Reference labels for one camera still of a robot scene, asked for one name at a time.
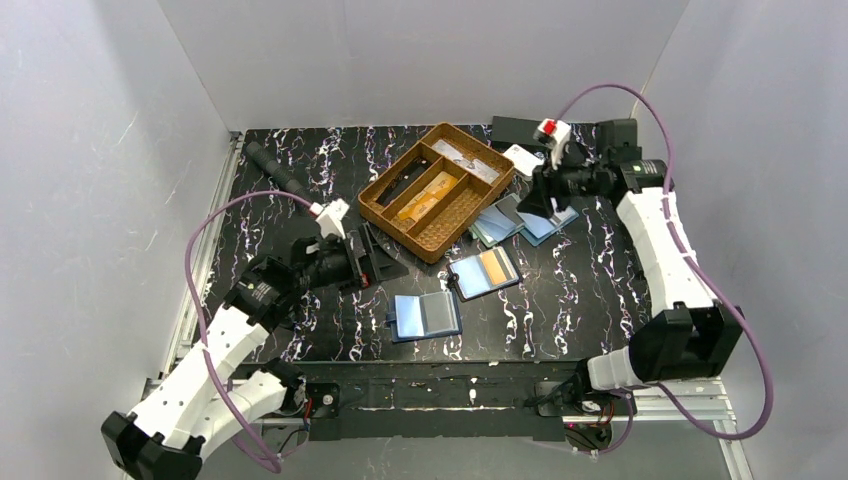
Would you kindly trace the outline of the navy blue card holder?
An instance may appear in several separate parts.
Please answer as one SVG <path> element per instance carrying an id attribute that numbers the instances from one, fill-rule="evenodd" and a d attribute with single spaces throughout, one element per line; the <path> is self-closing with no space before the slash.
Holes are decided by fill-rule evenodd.
<path id="1" fill-rule="evenodd" d="M 453 291 L 395 295 L 389 302 L 386 324 L 393 343 L 459 335 L 462 322 L 458 296 Z"/>

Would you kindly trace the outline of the orange VIP card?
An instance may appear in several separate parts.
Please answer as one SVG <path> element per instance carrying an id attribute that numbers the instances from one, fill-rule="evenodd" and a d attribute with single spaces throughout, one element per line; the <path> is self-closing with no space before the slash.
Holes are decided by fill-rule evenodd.
<path id="1" fill-rule="evenodd" d="M 433 195 L 424 195 L 420 198 L 411 200 L 397 215 L 400 221 L 419 221 L 426 213 L 428 213 L 438 202 L 439 198 Z"/>

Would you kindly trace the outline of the white card black stripe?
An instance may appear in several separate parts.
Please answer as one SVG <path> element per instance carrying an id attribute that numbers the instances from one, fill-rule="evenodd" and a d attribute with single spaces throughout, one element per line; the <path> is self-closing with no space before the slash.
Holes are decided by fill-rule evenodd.
<path id="1" fill-rule="evenodd" d="M 461 162 L 461 166 L 466 171 L 477 178 L 480 178 L 489 185 L 494 185 L 498 180 L 499 172 L 477 158 L 472 160 L 463 160 Z"/>

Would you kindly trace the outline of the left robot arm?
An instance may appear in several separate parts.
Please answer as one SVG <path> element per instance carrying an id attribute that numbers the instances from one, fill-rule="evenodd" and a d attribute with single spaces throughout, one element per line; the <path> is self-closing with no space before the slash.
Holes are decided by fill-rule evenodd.
<path id="1" fill-rule="evenodd" d="M 368 225 L 358 237 L 363 254 L 331 234 L 297 240 L 288 262 L 271 255 L 251 261 L 170 375 L 128 413 L 113 412 L 103 422 L 115 465 L 133 479 L 194 479 L 217 448 L 261 417 L 281 411 L 307 422 L 306 377 L 289 362 L 270 360 L 233 390 L 226 383 L 271 333 L 293 328 L 308 291 L 335 287 L 348 294 L 408 274 Z"/>

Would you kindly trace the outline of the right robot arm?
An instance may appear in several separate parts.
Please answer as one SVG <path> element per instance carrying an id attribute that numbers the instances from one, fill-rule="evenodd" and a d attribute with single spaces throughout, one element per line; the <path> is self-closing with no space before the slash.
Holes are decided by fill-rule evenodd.
<path id="1" fill-rule="evenodd" d="M 628 344 L 581 362 L 576 393 L 589 394 L 664 380 L 718 376 L 742 328 L 718 295 L 692 270 L 690 250 L 672 192 L 663 189 L 667 165 L 643 157 L 632 119 L 595 126 L 591 157 L 561 120 L 546 119 L 533 137 L 549 157 L 532 174 L 518 210 L 540 217 L 563 212 L 576 197 L 603 197 L 614 206 L 647 282 L 651 320 Z"/>

